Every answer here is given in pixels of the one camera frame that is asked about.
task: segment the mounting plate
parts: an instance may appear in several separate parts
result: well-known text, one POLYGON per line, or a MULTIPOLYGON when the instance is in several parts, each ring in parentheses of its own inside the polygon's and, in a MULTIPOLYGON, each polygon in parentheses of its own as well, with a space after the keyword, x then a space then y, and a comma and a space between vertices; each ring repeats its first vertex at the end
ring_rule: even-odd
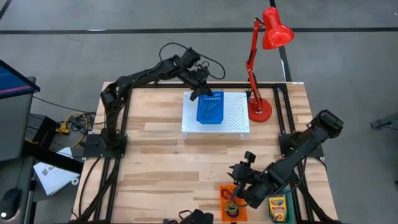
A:
POLYGON ((126 152, 127 134, 120 134, 122 146, 119 150, 108 150, 105 142, 99 134, 87 135, 87 140, 84 143, 83 157, 103 157, 103 158, 120 158, 124 157, 126 152))
POLYGON ((248 101, 245 93, 224 92, 224 120, 221 124, 201 124, 197 121, 198 99, 191 101, 191 93, 184 93, 182 127, 184 139, 188 133, 240 134, 241 140, 250 133, 248 101))
MULTIPOLYGON (((278 135, 279 145, 280 145, 280 154, 282 155, 282 157, 287 157, 287 156, 289 156, 292 153, 291 148, 288 146, 288 140, 291 137, 291 135, 292 134, 285 134, 285 133, 282 133, 282 134, 278 135)), ((318 146, 308 156, 309 157, 314 157, 314 158, 322 158, 322 157, 324 157, 322 147, 318 146)))

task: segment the lamp base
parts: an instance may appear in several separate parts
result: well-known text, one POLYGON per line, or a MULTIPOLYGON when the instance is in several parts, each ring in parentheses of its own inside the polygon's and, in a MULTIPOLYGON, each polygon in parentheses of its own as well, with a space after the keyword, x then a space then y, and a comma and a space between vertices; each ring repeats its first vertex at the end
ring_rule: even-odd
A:
POLYGON ((252 106, 255 103, 256 103, 255 98, 251 98, 248 101, 249 119, 254 122, 258 122, 258 123, 267 121, 269 119, 269 117, 271 117, 271 114, 272 114, 271 104, 267 100, 261 99, 260 104, 261 104, 262 111, 257 112, 256 110, 254 110, 254 108, 252 106))

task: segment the red desk lamp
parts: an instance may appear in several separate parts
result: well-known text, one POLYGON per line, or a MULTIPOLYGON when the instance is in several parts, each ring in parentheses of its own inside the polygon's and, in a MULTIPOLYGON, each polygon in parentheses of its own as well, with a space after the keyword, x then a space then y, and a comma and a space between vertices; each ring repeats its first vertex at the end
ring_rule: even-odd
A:
POLYGON ((269 7, 262 13, 261 22, 259 18, 254 20, 253 38, 251 42, 251 51, 249 60, 246 61, 246 69, 248 70, 251 91, 248 91, 248 111, 249 118, 255 122, 265 122, 271 116, 272 107, 269 102, 261 98, 257 89, 256 76, 253 73, 254 58, 257 52, 257 38, 259 30, 262 26, 266 27, 266 33, 262 38, 263 49, 274 49, 289 43, 294 38, 293 31, 280 22, 279 13, 275 7, 269 7))

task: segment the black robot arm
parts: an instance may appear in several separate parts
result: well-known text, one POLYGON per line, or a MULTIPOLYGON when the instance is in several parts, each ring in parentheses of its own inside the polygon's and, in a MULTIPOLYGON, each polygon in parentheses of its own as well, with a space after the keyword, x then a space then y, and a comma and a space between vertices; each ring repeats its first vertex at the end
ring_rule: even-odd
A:
MULTIPOLYGON (((207 67, 201 66, 196 70, 189 70, 199 60, 200 55, 192 48, 189 48, 182 57, 174 55, 159 62, 154 68, 120 77, 114 83, 109 84, 101 92, 101 101, 105 108, 105 127, 101 130, 100 135, 88 137, 85 143, 86 151, 90 151, 90 147, 104 149, 108 152, 120 151, 120 149, 124 148, 123 144, 125 144, 126 138, 118 133, 116 126, 119 113, 126 104, 129 92, 133 88, 157 80, 170 80, 177 77, 193 90, 190 97, 192 101, 199 95, 213 95, 206 84, 206 79, 210 74, 207 67)), ((108 157, 106 153, 101 153, 101 155, 108 157)))
POLYGON ((343 122, 334 114, 328 110, 319 112, 307 130, 294 133, 287 140, 293 152, 271 163, 263 171, 250 168, 256 156, 246 152, 244 158, 247 161, 232 166, 232 174, 229 174, 236 185, 234 196, 243 198, 250 207, 257 208, 266 197, 281 192, 294 177, 294 167, 328 138, 337 137, 342 128, 343 122))

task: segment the white pegboard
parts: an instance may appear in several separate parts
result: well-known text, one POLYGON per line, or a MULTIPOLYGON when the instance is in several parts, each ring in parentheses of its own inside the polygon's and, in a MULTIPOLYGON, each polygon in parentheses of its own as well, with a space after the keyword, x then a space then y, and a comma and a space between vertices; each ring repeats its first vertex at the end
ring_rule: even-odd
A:
POLYGON ((184 93, 181 132, 188 133, 235 133, 241 139, 250 133, 248 101, 245 93, 224 92, 224 120, 221 124, 201 124, 197 121, 198 98, 189 99, 191 93, 184 93))

